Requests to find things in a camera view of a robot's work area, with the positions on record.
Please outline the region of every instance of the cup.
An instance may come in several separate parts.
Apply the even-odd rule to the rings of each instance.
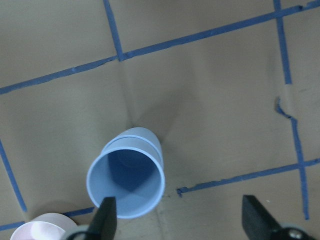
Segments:
[[[137,218],[161,200],[165,190],[163,168],[156,135],[134,127],[105,145],[89,168],[86,188],[96,207],[105,197],[115,197],[118,218]]]
[[[76,226],[65,215],[46,213],[18,227],[10,240],[60,240],[67,230]]]

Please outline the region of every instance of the light blue plastic cup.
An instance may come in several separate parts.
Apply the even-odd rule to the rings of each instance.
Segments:
[[[96,207],[115,197],[117,217],[140,217],[157,206],[165,190],[162,149],[156,135],[134,127],[111,140],[94,160],[86,177]]]

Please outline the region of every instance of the metal screw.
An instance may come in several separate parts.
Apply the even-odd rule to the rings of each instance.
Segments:
[[[289,233],[289,236],[293,239],[302,239],[303,237],[302,232],[300,232],[297,229],[290,229],[288,233]]]

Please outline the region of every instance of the white cup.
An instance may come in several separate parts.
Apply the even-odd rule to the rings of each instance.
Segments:
[[[132,219],[151,211],[165,190],[162,149],[156,135],[131,128],[102,150],[89,168],[86,187],[95,206],[115,197],[117,217]]]
[[[77,225],[59,213],[46,213],[21,225],[10,240],[60,240],[63,234]]]

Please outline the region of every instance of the silver bolt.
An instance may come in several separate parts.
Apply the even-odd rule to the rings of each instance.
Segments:
[[[290,229],[289,230],[289,236],[293,239],[302,239],[302,232],[300,232],[299,230],[296,229]]]

